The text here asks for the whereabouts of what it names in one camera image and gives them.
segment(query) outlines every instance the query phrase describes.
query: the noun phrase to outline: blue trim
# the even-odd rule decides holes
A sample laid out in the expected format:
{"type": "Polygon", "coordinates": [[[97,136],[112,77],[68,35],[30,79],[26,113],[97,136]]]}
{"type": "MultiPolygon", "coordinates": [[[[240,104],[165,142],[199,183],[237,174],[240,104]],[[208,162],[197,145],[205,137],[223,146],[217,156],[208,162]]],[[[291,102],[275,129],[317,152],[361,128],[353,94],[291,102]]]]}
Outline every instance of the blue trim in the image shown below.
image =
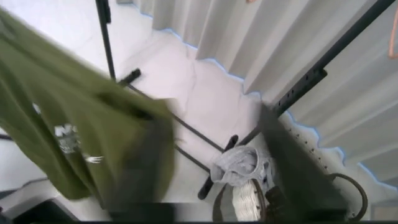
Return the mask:
{"type": "MultiPolygon", "coordinates": [[[[142,13],[142,12],[139,10],[138,6],[136,6],[134,3],[132,3],[132,5],[133,5],[135,8],[138,9],[138,11],[139,11],[139,13],[140,13],[141,15],[146,16],[146,17],[150,17],[151,19],[153,19],[153,16],[142,13]]],[[[174,36],[176,36],[183,44],[185,44],[185,45],[187,45],[187,46],[189,46],[189,47],[191,47],[191,48],[193,48],[193,49],[195,49],[195,50],[198,50],[198,47],[193,46],[193,45],[191,45],[191,44],[188,44],[188,43],[184,42],[184,40],[183,40],[172,28],[166,28],[166,29],[162,29],[162,30],[158,30],[158,31],[170,32],[170,33],[172,33],[174,36]]],[[[217,61],[217,59],[215,59],[215,58],[205,58],[205,59],[203,59],[203,60],[206,60],[206,61],[208,61],[208,62],[213,62],[213,63],[214,63],[217,67],[219,67],[225,74],[227,74],[227,76],[229,76],[229,77],[231,77],[231,78],[233,78],[233,79],[239,81],[239,82],[242,83],[242,85],[243,85],[244,79],[243,79],[242,77],[237,76],[237,75],[228,73],[228,72],[226,71],[226,69],[224,68],[224,66],[222,66],[222,64],[220,64],[219,61],[217,61]]],[[[252,91],[252,92],[250,92],[250,93],[246,93],[246,94],[245,94],[245,93],[243,92],[243,88],[242,88],[242,94],[243,94],[243,95],[252,95],[252,96],[256,96],[256,97],[258,97],[260,100],[262,100],[262,96],[261,96],[260,91],[252,91]]],[[[323,147],[323,148],[321,148],[321,147],[319,146],[320,135],[319,135],[318,130],[317,130],[316,128],[314,128],[314,127],[310,127],[310,126],[306,126],[306,125],[304,125],[304,124],[298,123],[298,122],[294,119],[292,113],[291,113],[289,110],[287,110],[286,113],[289,115],[289,117],[290,117],[291,120],[293,121],[294,125],[300,126],[300,127],[303,127],[303,128],[307,128],[307,129],[310,129],[310,130],[314,133],[314,135],[316,135],[316,137],[318,138],[318,140],[317,140],[317,148],[319,148],[319,149],[321,149],[321,150],[337,150],[337,151],[340,153],[340,155],[342,156],[342,158],[343,158],[343,159],[342,159],[342,163],[343,163],[343,165],[345,166],[345,159],[346,159],[346,156],[345,156],[345,153],[344,153],[344,151],[342,150],[342,148],[340,148],[340,147],[333,147],[333,148],[325,148],[325,147],[323,147]]],[[[367,172],[367,173],[374,179],[374,181],[375,181],[377,184],[379,184],[379,185],[381,185],[381,186],[383,186],[383,187],[387,187],[387,188],[390,188],[390,189],[393,189],[393,190],[398,191],[398,188],[397,188],[397,187],[394,187],[394,186],[391,186],[391,185],[388,185],[388,184],[385,184],[385,183],[383,183],[383,182],[378,181],[377,178],[376,178],[376,176],[375,176],[367,167],[365,167],[362,163],[359,162],[358,165],[359,165],[360,167],[362,167],[362,168],[365,170],[365,172],[367,172]]]]}

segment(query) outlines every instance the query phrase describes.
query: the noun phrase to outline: olive green garment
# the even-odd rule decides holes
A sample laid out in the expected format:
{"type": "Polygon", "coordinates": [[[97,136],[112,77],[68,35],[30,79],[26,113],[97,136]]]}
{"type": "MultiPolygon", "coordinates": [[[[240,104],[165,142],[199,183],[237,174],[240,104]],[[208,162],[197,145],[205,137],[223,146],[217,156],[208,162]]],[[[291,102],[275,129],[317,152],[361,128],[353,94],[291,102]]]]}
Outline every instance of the olive green garment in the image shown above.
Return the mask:
{"type": "Polygon", "coordinates": [[[103,199],[126,150],[146,131],[142,113],[170,124],[170,143],[159,161],[161,198],[174,171],[172,115],[165,102],[124,90],[0,8],[0,127],[66,198],[103,199]]]}

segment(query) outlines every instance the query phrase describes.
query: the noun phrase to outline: white floor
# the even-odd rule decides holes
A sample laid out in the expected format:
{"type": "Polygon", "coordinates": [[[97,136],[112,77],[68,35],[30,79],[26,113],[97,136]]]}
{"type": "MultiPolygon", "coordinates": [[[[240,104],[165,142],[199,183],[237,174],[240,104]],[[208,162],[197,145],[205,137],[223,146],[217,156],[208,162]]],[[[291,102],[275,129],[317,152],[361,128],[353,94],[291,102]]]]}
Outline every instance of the white floor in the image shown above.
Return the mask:
{"type": "MultiPolygon", "coordinates": [[[[173,98],[174,112],[221,147],[232,135],[237,134],[242,139],[250,132],[258,96],[243,95],[241,81],[226,75],[214,61],[195,60],[196,49],[183,44],[171,30],[152,30],[152,19],[140,14],[132,4],[117,5],[115,0],[109,3],[112,23],[108,25],[108,30],[118,79],[140,68],[142,76],[133,83],[136,88],[154,98],[173,98]]],[[[0,0],[0,6],[109,77],[94,0],[0,0]]],[[[300,133],[306,131],[303,128],[293,129],[300,133]]],[[[210,166],[220,154],[178,123],[176,130],[177,144],[205,165],[210,166]]],[[[311,138],[301,141],[308,141],[308,145],[313,143],[312,147],[317,149],[317,139],[311,138]]],[[[11,179],[8,171],[0,169],[0,190],[19,187],[29,179],[44,175],[15,146],[10,145],[0,142],[0,148],[4,149],[2,155],[8,154],[0,157],[0,164],[6,164],[5,170],[21,167],[25,170],[18,178],[11,179]]],[[[176,157],[178,168],[165,202],[191,203],[194,208],[190,211],[195,211],[198,208],[196,205],[200,206],[202,212],[197,212],[195,218],[189,216],[187,219],[211,220],[212,200],[219,186],[214,187],[205,202],[199,201],[197,193],[208,174],[177,152],[176,157]]],[[[328,164],[329,169],[330,164],[342,166],[336,151],[316,151],[314,157],[327,157],[329,161],[323,163],[328,164]]],[[[344,169],[332,170],[343,172],[344,169]]],[[[373,198],[388,198],[394,193],[376,186],[369,174],[363,171],[350,174],[363,178],[364,181],[359,182],[371,202],[373,198]]]]}

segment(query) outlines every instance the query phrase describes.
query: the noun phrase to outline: white surface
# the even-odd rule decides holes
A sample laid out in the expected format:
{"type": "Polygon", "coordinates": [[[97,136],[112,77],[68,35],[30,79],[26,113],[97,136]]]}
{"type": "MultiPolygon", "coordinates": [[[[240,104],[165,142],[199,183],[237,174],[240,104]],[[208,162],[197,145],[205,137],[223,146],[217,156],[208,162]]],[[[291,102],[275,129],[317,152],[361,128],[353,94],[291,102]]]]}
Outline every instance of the white surface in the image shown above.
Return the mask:
{"type": "MultiPolygon", "coordinates": [[[[122,78],[139,67],[142,78],[134,86],[156,98],[175,98],[180,117],[223,147],[231,135],[238,134],[241,139],[253,127],[251,117],[259,98],[243,95],[242,91],[260,91],[265,101],[278,99],[374,1],[244,2],[190,0],[170,6],[166,0],[144,1],[139,5],[143,12],[163,14],[152,20],[131,4],[116,5],[111,0],[112,24],[108,29],[116,76],[122,78]],[[170,18],[170,13],[162,10],[166,6],[183,19],[170,18]],[[240,21],[240,25],[231,21],[240,21]],[[172,27],[184,41],[197,44],[199,49],[182,44],[169,30],[155,31],[152,26],[172,27]],[[203,29],[199,32],[193,28],[197,26],[203,29]],[[246,29],[247,34],[242,36],[240,32],[246,29]],[[215,57],[226,70],[213,59],[195,60],[207,57],[215,57]],[[244,78],[243,85],[242,79],[226,72],[244,78]]],[[[395,158],[388,153],[397,149],[397,63],[387,59],[386,44],[396,4],[329,64],[329,75],[290,109],[300,123],[318,129],[320,146],[342,146],[349,152],[346,162],[351,159],[352,165],[345,167],[337,149],[316,150],[329,167],[358,180],[372,202],[397,195],[396,190],[377,184],[372,175],[356,165],[363,161],[376,177],[387,182],[397,174],[396,163],[387,160],[395,158]],[[378,157],[381,152],[387,152],[384,155],[388,157],[378,157]]],[[[2,0],[0,5],[94,67],[107,71],[94,1],[2,0]]],[[[299,133],[306,132],[293,120],[288,123],[299,133]]],[[[177,133],[182,139],[179,145],[204,164],[210,165],[220,154],[184,128],[178,128],[177,133]]],[[[308,136],[308,142],[318,149],[317,135],[312,132],[308,136]]],[[[7,147],[0,143],[1,149],[7,147]]],[[[0,170],[11,166],[4,160],[0,170]]],[[[202,183],[198,179],[204,180],[205,175],[184,160],[179,160],[180,168],[167,200],[197,202],[197,189],[191,183],[202,183]]],[[[23,156],[18,161],[28,164],[23,156]]],[[[29,179],[37,170],[28,167],[19,172],[29,179]]],[[[17,187],[14,178],[4,175],[1,182],[17,187]]]]}

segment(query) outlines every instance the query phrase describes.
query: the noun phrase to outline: black metal frame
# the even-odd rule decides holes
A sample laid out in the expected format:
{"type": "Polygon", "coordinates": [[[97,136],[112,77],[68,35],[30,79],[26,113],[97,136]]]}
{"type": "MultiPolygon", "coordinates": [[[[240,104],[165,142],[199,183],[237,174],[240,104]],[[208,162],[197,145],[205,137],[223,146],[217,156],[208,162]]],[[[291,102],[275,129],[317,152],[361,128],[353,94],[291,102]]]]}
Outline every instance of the black metal frame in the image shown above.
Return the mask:
{"type": "MultiPolygon", "coordinates": [[[[323,78],[327,76],[327,72],[324,70],[325,66],[333,60],[352,40],[354,40],[365,28],[367,28],[370,23],[372,23],[384,10],[386,10],[395,0],[378,0],[374,3],[371,8],[362,15],[362,17],[330,48],[330,50],[279,100],[278,104],[273,107],[273,110],[278,116],[290,108],[295,102],[297,102],[304,94],[310,91],[317,83],[319,83],[323,78]]],[[[111,12],[108,4],[108,0],[96,0],[96,6],[98,10],[99,23],[101,26],[101,32],[103,35],[103,41],[106,52],[106,59],[108,61],[109,74],[111,78],[115,80],[115,72],[113,66],[113,58],[111,53],[111,47],[109,43],[107,24],[111,22],[111,12]]],[[[138,94],[146,96],[143,92],[134,88],[130,83],[134,81],[141,72],[139,69],[132,71],[126,78],[121,80],[119,84],[127,86],[128,88],[134,90],[138,94]]],[[[174,118],[192,133],[196,134],[199,138],[206,141],[208,144],[213,146],[220,152],[224,152],[224,149],[214,143],[212,140],[207,138],[201,132],[197,131],[195,128],[188,125],[186,122],[181,120],[179,117],[174,115],[174,118]]],[[[246,137],[244,137],[238,145],[245,145],[252,141],[258,134],[260,130],[255,127],[246,137]]],[[[0,139],[12,140],[9,136],[0,135],[0,139]]],[[[229,146],[225,150],[228,150],[232,142],[236,143],[237,136],[233,136],[229,141],[229,146]]],[[[197,161],[179,146],[175,145],[176,150],[180,152],[187,159],[191,160],[198,167],[202,168],[206,172],[210,173],[210,169],[203,165],[201,162],[197,161]]],[[[201,188],[198,197],[203,199],[207,196],[208,192],[213,185],[210,178],[208,178],[201,188]]]]}

